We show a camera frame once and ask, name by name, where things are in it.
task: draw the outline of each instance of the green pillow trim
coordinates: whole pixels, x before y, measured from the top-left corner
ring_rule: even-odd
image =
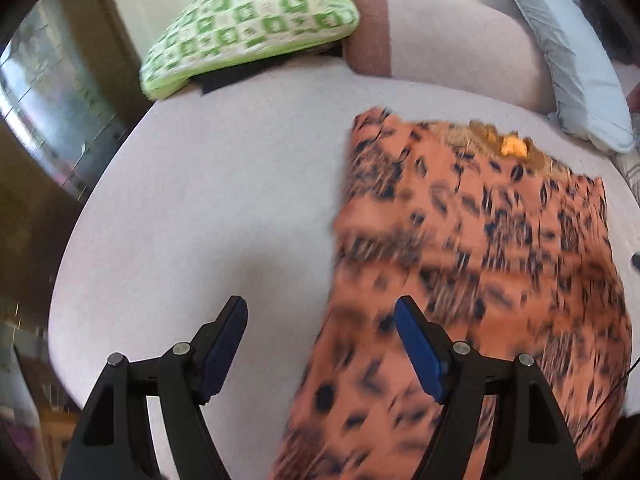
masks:
[[[149,50],[142,89],[165,99],[194,75],[341,40],[359,19],[351,0],[196,0]]]

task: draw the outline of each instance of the metal screw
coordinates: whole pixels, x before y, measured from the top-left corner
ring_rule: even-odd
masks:
[[[453,351],[456,354],[467,355],[469,352],[471,352],[471,346],[469,346],[464,341],[456,341],[455,343],[453,343]]]
[[[176,343],[173,350],[176,355],[186,355],[191,351],[191,345],[189,343]]]
[[[535,362],[533,360],[533,357],[531,357],[529,354],[520,354],[518,356],[518,361],[520,361],[525,366],[531,366]]]
[[[118,366],[123,361],[124,355],[122,355],[120,352],[114,352],[109,357],[107,357],[107,364],[109,366]]]

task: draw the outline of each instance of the folded cloth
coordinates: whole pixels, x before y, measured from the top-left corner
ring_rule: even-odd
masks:
[[[467,138],[487,134],[472,126]],[[461,147],[462,130],[378,108],[356,118],[328,313],[271,479],[412,477],[441,407],[395,330],[403,294],[484,355],[532,354],[574,439],[628,369],[602,180]],[[577,443],[584,466],[606,446],[623,396],[612,394]],[[467,479],[481,475],[494,402],[483,405]]]

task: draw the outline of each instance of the round white surface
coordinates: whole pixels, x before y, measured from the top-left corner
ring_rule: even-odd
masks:
[[[629,226],[640,226],[640,210],[605,158],[511,105],[306,59],[155,104],[107,168],[66,248],[49,321],[50,357],[80,405],[110,353],[159,356],[242,295],[248,328],[203,412],[231,478],[265,478],[330,289],[348,131],[375,105],[406,120],[477,118],[519,130],[575,171],[601,174],[635,318],[639,280],[628,258],[640,237]],[[161,470],[177,479],[157,399],[150,414]]]

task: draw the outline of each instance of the blue gripper pad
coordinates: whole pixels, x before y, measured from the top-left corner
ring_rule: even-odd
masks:
[[[220,334],[204,359],[203,378],[199,388],[200,395],[204,399],[208,400],[211,396],[220,393],[240,345],[248,317],[246,303],[240,300],[236,302],[224,321]]]
[[[442,385],[443,365],[433,351],[428,339],[415,322],[409,307],[402,299],[396,301],[394,313],[396,328],[409,355],[422,389],[442,404],[446,391]]]

